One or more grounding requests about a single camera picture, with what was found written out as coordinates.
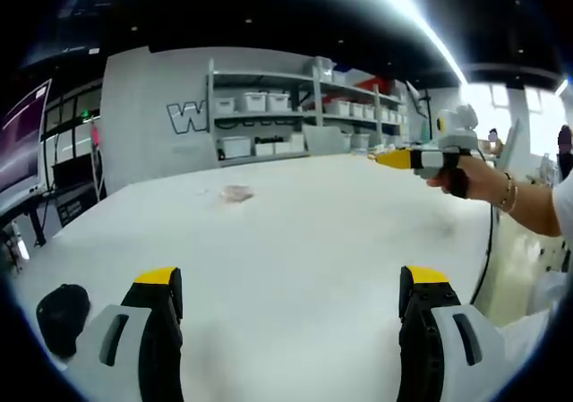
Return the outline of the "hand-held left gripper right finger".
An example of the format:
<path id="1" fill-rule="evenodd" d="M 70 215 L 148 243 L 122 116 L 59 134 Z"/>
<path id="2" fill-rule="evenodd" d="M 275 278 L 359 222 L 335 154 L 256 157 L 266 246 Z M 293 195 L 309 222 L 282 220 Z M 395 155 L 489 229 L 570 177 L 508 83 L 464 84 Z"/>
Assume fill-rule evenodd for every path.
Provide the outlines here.
<path id="1" fill-rule="evenodd" d="M 490 401 L 509 378 L 504 338 L 439 271 L 400 271 L 399 401 Z"/>

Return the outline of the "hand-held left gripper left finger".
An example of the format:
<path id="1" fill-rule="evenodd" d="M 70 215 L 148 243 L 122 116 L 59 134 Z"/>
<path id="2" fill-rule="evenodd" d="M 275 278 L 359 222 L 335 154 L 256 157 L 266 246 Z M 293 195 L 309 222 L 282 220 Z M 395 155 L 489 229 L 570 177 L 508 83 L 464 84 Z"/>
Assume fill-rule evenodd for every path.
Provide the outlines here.
<path id="1" fill-rule="evenodd" d="M 138 276 L 80 334 L 66 379 L 87 401 L 182 401 L 181 270 Z"/>

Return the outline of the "person's right hand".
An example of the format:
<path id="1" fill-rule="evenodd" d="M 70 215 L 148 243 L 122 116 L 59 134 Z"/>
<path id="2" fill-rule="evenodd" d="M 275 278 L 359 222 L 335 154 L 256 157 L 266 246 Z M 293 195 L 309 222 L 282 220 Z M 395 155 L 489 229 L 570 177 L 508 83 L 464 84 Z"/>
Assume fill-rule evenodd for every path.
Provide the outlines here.
<path id="1" fill-rule="evenodd" d="M 457 165 L 458 172 L 466 177 L 466 189 L 463 193 L 458 187 L 453 187 L 450 168 L 446 175 L 426 181 L 430 187 L 440 188 L 444 193 L 454 195 L 459 199 L 485 201 L 502 210 L 511 207 L 513 183 L 502 172 L 490 167 L 486 162 L 471 156 L 460 156 Z"/>

